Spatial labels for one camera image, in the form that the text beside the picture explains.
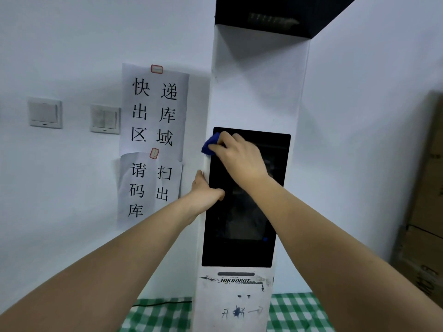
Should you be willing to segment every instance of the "white machine column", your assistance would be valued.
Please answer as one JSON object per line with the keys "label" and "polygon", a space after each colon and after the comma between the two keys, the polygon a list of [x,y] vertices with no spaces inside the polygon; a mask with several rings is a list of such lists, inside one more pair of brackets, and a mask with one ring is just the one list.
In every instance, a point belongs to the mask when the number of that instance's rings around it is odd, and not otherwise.
{"label": "white machine column", "polygon": [[[215,27],[207,137],[238,132],[255,143],[284,183],[291,165],[310,41]],[[226,191],[199,221],[192,331],[266,331],[275,268],[275,231],[214,157],[211,187]]]}

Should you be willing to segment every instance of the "light switch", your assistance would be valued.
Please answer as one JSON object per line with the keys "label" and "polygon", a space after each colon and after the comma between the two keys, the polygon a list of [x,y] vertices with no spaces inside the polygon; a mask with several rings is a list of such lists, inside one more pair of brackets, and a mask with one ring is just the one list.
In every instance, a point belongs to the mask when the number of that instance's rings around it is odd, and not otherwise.
{"label": "light switch", "polygon": [[62,102],[51,99],[28,98],[28,120],[30,126],[61,128]]}
{"label": "light switch", "polygon": [[91,105],[91,131],[96,133],[120,133],[120,109]]}

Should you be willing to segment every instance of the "person's right hand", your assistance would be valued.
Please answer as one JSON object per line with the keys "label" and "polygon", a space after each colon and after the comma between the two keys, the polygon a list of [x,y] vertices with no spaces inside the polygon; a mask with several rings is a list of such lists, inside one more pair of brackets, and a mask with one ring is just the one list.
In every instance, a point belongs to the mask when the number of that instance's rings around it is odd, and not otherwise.
{"label": "person's right hand", "polygon": [[231,136],[222,131],[218,144],[210,144],[208,147],[219,157],[232,179],[246,192],[253,189],[259,180],[269,177],[260,150],[239,134]]}

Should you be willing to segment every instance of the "forearm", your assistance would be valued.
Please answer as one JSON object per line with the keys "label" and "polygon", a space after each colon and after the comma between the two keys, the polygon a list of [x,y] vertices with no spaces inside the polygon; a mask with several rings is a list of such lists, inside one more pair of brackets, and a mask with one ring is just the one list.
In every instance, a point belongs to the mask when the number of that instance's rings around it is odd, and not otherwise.
{"label": "forearm", "polygon": [[423,322],[431,331],[436,321],[443,324],[437,318],[441,310],[416,287],[272,178],[254,183],[248,193],[338,331],[390,325],[414,331],[414,324],[421,324],[420,330]]}
{"label": "forearm", "polygon": [[32,291],[0,316],[0,330],[115,331],[195,216],[186,196],[174,201]]}

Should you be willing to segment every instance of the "white paper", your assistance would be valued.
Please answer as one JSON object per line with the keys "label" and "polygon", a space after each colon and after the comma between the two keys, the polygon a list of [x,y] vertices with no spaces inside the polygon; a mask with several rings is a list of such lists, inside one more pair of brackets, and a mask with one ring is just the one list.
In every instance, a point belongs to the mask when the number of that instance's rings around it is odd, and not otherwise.
{"label": "white paper", "polygon": [[120,156],[158,149],[181,161],[189,74],[123,64],[122,80]]}
{"label": "white paper", "polygon": [[147,153],[120,158],[118,226],[128,229],[179,197],[182,164]]}

